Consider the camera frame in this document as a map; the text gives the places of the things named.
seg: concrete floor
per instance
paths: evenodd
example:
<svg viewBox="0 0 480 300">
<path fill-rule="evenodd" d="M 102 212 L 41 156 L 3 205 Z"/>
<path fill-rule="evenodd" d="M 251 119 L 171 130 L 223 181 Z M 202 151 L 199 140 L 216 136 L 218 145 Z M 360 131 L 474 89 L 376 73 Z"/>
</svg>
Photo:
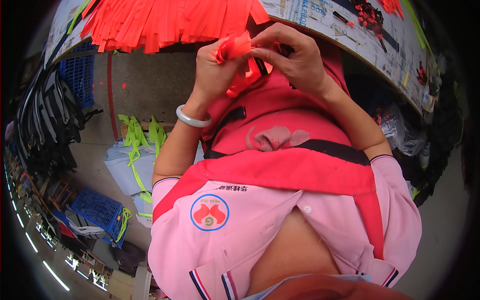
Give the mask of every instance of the concrete floor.
<svg viewBox="0 0 480 300">
<path fill-rule="evenodd" d="M 37 40 L 45 40 L 48 31 L 42 31 L 39 35 L 41 37 Z M 192 90 L 194 70 L 193 54 L 145 55 L 139 50 L 114 56 L 112 88 L 115 113 L 134 115 L 139 121 L 149 121 L 153 114 L 158 121 L 175 122 L 175 108 L 187 100 Z M 126 84 L 125 89 L 121 87 L 123 83 Z M 104 113 L 93 116 L 87 123 L 81 132 L 81 143 L 71 145 L 78 164 L 76 173 L 72 175 L 80 186 L 121 202 L 135 214 L 132 198 L 121 192 L 103 162 L 107 149 L 115 142 L 108 108 L 106 54 L 95 55 L 94 84 L 93 109 L 103 109 Z M 462 240 L 467 204 L 468 194 L 463 189 L 461 173 L 461 152 L 455 149 L 433 196 L 420 207 L 423 233 L 417 256 L 407 273 L 394 286 L 395 289 L 416 300 L 428 299 L 435 292 L 456 257 Z M 133 217 L 125 240 L 147 251 L 151 240 L 150 229 Z"/>
</svg>

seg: circular logo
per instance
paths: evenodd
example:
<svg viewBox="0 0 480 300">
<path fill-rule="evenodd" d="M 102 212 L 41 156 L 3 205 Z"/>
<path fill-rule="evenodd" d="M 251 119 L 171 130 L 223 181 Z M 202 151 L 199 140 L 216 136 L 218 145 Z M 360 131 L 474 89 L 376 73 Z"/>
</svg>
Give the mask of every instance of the circular logo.
<svg viewBox="0 0 480 300">
<path fill-rule="evenodd" d="M 190 208 L 192 223 L 203 231 L 219 230 L 227 223 L 229 217 L 227 202 L 213 194 L 198 197 Z"/>
</svg>

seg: woman's right hand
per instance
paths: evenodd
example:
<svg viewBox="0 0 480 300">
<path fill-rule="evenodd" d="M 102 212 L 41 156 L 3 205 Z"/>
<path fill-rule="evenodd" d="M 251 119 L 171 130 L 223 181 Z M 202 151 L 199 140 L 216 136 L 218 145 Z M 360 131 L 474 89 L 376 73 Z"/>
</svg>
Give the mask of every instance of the woman's right hand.
<svg viewBox="0 0 480 300">
<path fill-rule="evenodd" d="M 313 96 L 323 97 L 335 84 L 325 73 L 325 68 L 315 40 L 294 28 L 275 23 L 252 39 L 253 45 L 268 46 L 272 42 L 280 42 L 291 46 L 295 52 L 288 58 L 268 48 L 254 48 L 250 56 L 258 57 L 280 72 L 298 90 Z"/>
</svg>

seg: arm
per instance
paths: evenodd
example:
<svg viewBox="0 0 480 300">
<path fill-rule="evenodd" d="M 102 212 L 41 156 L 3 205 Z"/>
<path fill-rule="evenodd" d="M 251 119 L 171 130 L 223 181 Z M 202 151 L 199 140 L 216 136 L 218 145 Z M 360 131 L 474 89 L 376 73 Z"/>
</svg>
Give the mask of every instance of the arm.
<svg viewBox="0 0 480 300">
<path fill-rule="evenodd" d="M 271 42 L 289 45 L 295 52 L 286 58 L 266 48 L 255 48 L 251 55 L 279 69 L 300 91 L 322 100 L 352 146 L 363 150 L 369 159 L 382 154 L 392 155 L 380 127 L 326 74 L 314 39 L 281 23 L 273 24 L 252 39 L 254 45 Z"/>
<path fill-rule="evenodd" d="M 380 126 L 330 76 L 326 80 L 332 81 L 331 90 L 325 95 L 319 92 L 316 97 L 324 101 L 328 112 L 340 124 L 352 146 L 363 150 L 368 159 L 382 154 L 392 155 Z"/>
<path fill-rule="evenodd" d="M 197 53 L 197 70 L 193 92 L 182 112 L 190 118 L 205 120 L 210 104 L 230 87 L 235 73 L 244 67 L 246 57 L 218 64 L 214 53 L 222 41 L 202 47 Z M 152 185 L 168 178 L 180 178 L 193 164 L 202 128 L 178 120 L 160 149 L 155 161 Z"/>
</svg>

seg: woman's left hand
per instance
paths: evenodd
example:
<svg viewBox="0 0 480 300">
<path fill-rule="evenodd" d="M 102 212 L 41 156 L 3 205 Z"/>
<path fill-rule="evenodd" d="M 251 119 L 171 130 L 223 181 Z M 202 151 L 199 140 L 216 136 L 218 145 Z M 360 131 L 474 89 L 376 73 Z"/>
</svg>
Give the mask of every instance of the woman's left hand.
<svg viewBox="0 0 480 300">
<path fill-rule="evenodd" d="M 219 40 L 201 47 L 197 53 L 195 86 L 191 100 L 207 108 L 215 99 L 227 92 L 237 70 L 248 71 L 248 54 L 217 63 L 215 51 L 221 43 L 222 40 Z"/>
</svg>

